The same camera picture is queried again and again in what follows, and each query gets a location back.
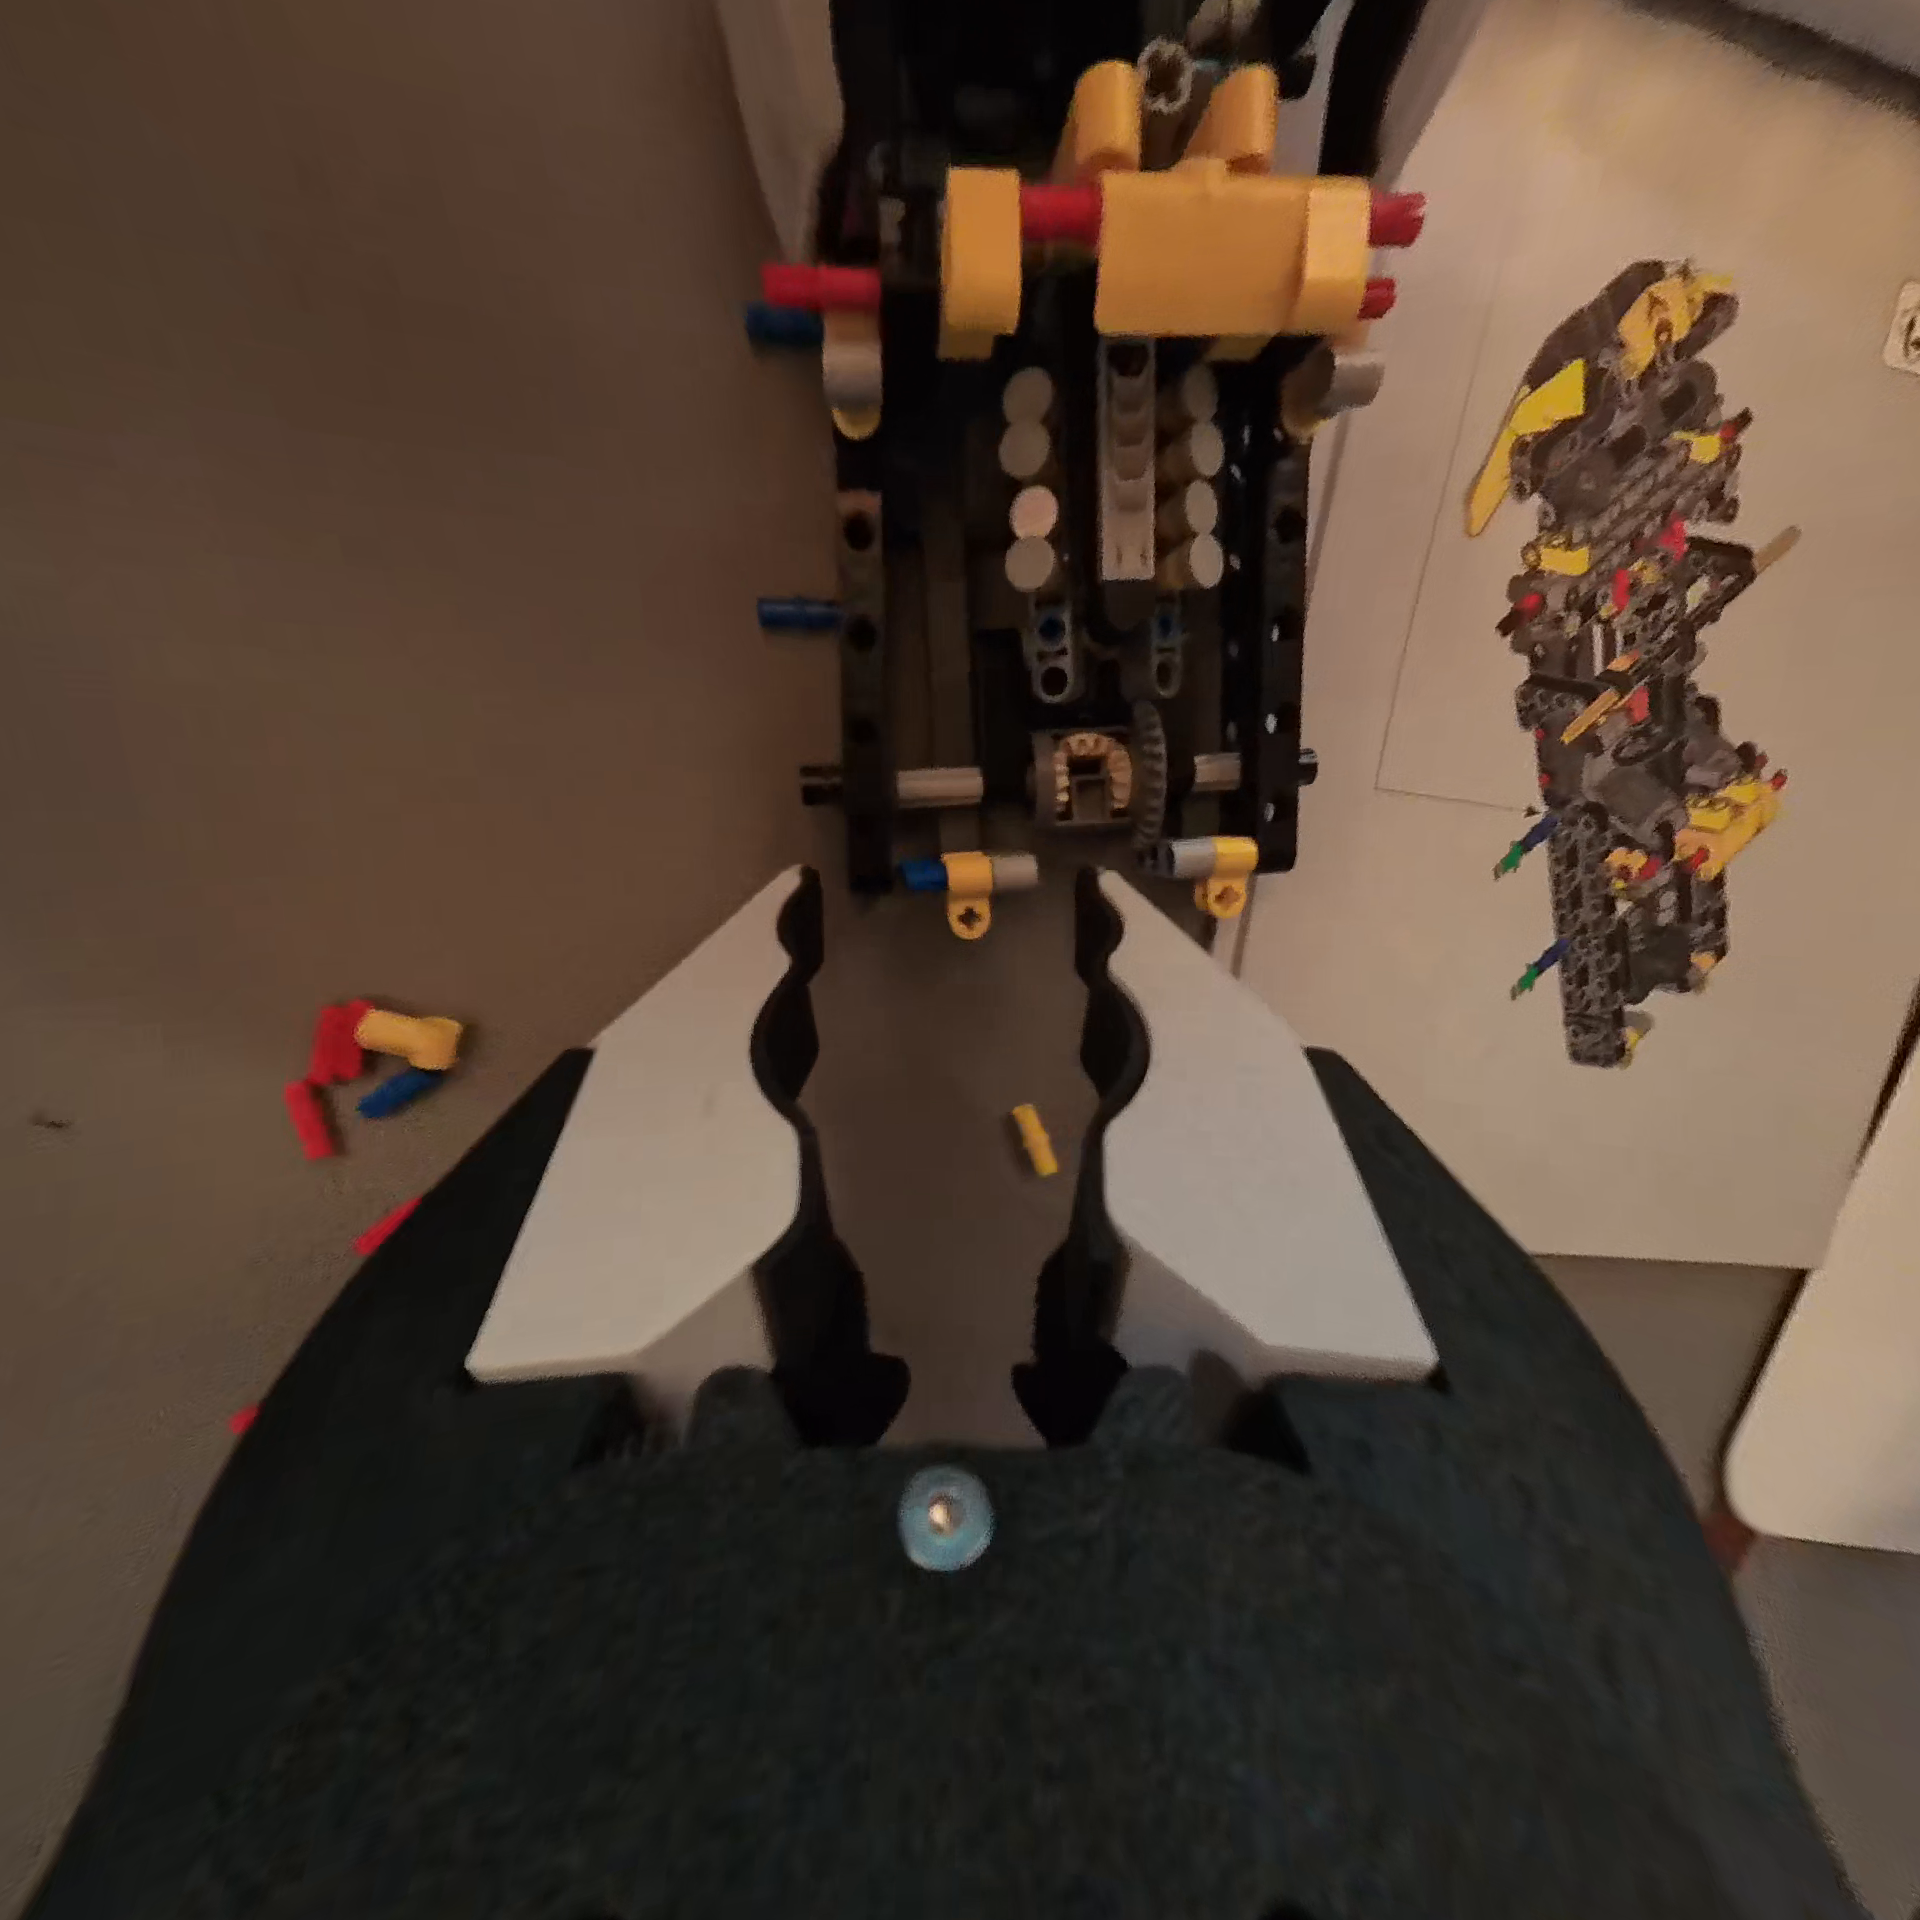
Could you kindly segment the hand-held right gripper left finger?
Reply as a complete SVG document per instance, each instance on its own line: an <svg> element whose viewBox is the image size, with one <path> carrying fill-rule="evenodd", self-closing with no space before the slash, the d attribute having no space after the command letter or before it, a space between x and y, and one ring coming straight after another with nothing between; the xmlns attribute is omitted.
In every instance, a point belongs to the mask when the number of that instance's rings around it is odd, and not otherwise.
<svg viewBox="0 0 1920 1920"><path fill-rule="evenodd" d="M465 1370L700 1385L776 1365L754 1267L801 1216L801 1134L752 1066L793 955L779 871L592 1043Z"/></svg>

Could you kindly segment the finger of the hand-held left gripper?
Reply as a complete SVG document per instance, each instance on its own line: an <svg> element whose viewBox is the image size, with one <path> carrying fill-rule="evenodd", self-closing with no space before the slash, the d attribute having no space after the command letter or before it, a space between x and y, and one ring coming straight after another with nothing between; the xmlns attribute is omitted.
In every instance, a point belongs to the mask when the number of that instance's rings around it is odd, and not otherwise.
<svg viewBox="0 0 1920 1920"><path fill-rule="evenodd" d="M1320 169L1379 169L1385 111L1426 2L1351 2L1337 30L1316 149Z"/></svg>
<svg viewBox="0 0 1920 1920"><path fill-rule="evenodd" d="M831 2L721 2L737 107L781 259L815 259L841 146Z"/></svg>

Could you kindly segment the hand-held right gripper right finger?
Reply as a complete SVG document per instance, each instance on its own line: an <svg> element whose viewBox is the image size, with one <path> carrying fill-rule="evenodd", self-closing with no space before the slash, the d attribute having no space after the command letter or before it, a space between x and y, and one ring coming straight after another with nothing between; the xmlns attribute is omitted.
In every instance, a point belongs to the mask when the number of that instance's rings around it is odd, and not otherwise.
<svg viewBox="0 0 1920 1920"><path fill-rule="evenodd" d="M1095 1107L1050 1362L1425 1381L1434 1336L1292 1027L1129 881L1073 886Z"/></svg>

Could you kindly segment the partly built lego car chassis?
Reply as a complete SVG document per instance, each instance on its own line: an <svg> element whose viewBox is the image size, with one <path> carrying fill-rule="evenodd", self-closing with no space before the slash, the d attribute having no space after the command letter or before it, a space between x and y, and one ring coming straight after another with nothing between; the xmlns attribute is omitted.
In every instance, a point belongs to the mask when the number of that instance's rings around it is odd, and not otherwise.
<svg viewBox="0 0 1920 1920"><path fill-rule="evenodd" d="M1235 920L1299 861L1312 441L1381 387L1396 189L1476 5L1426 5L1379 169L1320 169L1349 5L841 5L815 259L848 883L978 939L1036 850L1124 834Z"/></svg>

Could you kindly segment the open instruction booklet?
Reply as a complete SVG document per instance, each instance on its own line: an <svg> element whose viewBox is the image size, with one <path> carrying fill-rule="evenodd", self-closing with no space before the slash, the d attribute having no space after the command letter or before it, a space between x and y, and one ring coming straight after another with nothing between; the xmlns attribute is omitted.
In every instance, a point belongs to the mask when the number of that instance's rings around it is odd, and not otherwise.
<svg viewBox="0 0 1920 1920"><path fill-rule="evenodd" d="M1315 453L1296 871L1243 982L1339 1051L1538 1255L1812 1267L1916 991L1916 375L1884 360L1917 267L1916 111L1779 70L1697 16L1493 5L1408 157L1426 237L1377 329L1383 391ZM1623 1071L1576 1067L1546 853L1498 633L1532 520L1465 497L1546 334L1623 265L1725 274L1713 353L1752 410L1733 535L1796 549L1713 626L1703 689L1788 771L1730 870L1733 949L1653 1000Z"/></svg>

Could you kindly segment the white board stand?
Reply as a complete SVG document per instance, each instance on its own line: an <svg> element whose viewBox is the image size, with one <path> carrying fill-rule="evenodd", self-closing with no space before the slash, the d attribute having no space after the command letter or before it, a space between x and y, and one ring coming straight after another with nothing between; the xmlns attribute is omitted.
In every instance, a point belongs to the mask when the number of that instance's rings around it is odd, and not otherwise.
<svg viewBox="0 0 1920 1920"><path fill-rule="evenodd" d="M1767 1354L1722 1479L1759 1534L1917 1554L1916 1056Z"/></svg>

